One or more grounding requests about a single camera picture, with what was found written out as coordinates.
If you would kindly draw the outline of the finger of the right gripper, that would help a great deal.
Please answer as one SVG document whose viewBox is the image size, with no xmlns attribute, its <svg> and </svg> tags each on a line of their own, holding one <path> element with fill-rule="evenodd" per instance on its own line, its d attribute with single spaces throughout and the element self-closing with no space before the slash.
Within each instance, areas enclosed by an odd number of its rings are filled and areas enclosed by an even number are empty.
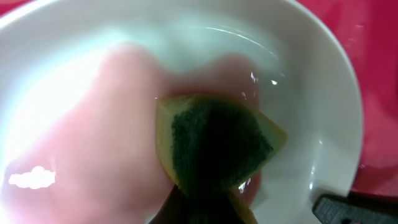
<svg viewBox="0 0 398 224">
<path fill-rule="evenodd" d="M 321 195 L 312 212 L 321 224 L 397 224 L 397 204 L 367 197 Z"/>
</svg>

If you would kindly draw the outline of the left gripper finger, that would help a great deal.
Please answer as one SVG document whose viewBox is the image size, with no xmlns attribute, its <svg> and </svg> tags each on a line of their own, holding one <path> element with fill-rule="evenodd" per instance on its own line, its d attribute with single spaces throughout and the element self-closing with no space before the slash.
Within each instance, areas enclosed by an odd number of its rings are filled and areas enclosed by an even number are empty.
<svg viewBox="0 0 398 224">
<path fill-rule="evenodd" d="M 188 224 L 191 203 L 185 194 L 174 185 L 172 191 L 149 224 Z"/>
</svg>

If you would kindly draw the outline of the green yellow sponge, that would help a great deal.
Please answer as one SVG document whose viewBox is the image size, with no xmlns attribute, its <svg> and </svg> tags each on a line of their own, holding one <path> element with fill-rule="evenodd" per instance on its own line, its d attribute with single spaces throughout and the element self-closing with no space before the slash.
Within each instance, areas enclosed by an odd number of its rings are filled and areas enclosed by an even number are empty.
<svg viewBox="0 0 398 224">
<path fill-rule="evenodd" d="M 159 162 L 191 203 L 189 223 L 255 223 L 233 189 L 282 149 L 287 135 L 259 110 L 215 95 L 157 102 Z"/>
</svg>

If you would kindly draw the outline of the white plate with stain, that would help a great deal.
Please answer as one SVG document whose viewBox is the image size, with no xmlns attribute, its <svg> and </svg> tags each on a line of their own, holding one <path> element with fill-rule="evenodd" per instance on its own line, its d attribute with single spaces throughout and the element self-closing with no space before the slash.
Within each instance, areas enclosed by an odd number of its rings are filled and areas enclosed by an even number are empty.
<svg viewBox="0 0 398 224">
<path fill-rule="evenodd" d="M 259 223 L 317 223 L 320 195 L 348 195 L 363 139 L 358 82 L 336 37 L 297 1 L 34 1 L 7 13 L 2 166 L 76 104 L 124 41 L 178 72 L 232 52 L 256 63 L 261 110 L 288 134 L 262 170 Z"/>
</svg>

